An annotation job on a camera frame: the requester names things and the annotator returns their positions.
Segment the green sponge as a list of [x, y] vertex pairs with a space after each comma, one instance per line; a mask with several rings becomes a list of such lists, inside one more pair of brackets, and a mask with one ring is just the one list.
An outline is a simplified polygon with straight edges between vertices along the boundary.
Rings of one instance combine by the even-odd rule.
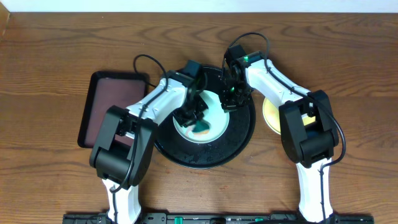
[[204, 133], [209, 131], [210, 125], [206, 121], [197, 121], [192, 129], [193, 133]]

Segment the light blue plate top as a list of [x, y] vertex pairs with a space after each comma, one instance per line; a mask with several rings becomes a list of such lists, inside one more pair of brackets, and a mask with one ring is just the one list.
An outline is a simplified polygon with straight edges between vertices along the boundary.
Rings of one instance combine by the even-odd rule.
[[220, 99], [216, 93], [204, 90], [200, 93], [200, 96], [208, 105], [208, 109], [204, 111], [204, 117], [201, 121], [206, 121], [210, 125], [209, 131], [204, 133], [193, 133], [192, 129], [195, 124], [184, 128], [179, 126], [174, 117], [173, 122], [181, 137], [189, 142], [204, 144], [215, 141], [223, 135], [229, 125], [229, 113], [225, 113], [221, 108]]

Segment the yellow plate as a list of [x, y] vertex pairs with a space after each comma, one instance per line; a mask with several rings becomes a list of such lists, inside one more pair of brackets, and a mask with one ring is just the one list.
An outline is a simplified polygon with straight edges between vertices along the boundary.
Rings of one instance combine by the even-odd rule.
[[[277, 101], [265, 98], [262, 105], [262, 115], [266, 124], [271, 128], [271, 130], [273, 130], [273, 132], [277, 134], [280, 134], [279, 106], [281, 104], [281, 100]], [[312, 124], [316, 121], [316, 117], [310, 117], [306, 113], [301, 113], [300, 115], [304, 126]]]

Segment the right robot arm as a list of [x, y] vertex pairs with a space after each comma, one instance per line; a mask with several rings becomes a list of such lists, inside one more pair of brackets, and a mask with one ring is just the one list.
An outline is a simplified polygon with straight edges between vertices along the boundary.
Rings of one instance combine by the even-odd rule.
[[333, 213], [329, 167], [334, 163], [334, 148], [344, 143], [329, 97], [322, 90], [312, 92], [291, 81], [260, 51], [247, 54], [240, 46], [230, 47], [223, 65], [228, 69], [227, 89], [220, 96], [222, 108], [230, 111], [244, 106], [254, 90], [277, 108], [282, 147], [298, 170], [298, 209], [308, 222], [326, 222]]

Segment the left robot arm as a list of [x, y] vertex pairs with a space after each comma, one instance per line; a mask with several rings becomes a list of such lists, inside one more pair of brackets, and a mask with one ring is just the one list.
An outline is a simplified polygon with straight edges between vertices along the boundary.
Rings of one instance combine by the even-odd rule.
[[113, 105], [105, 112], [89, 163], [108, 191], [108, 223], [137, 221], [138, 185], [149, 168], [159, 125], [170, 114], [182, 127], [202, 120], [207, 105], [200, 93], [207, 82], [202, 69], [171, 70], [137, 103], [126, 108]]

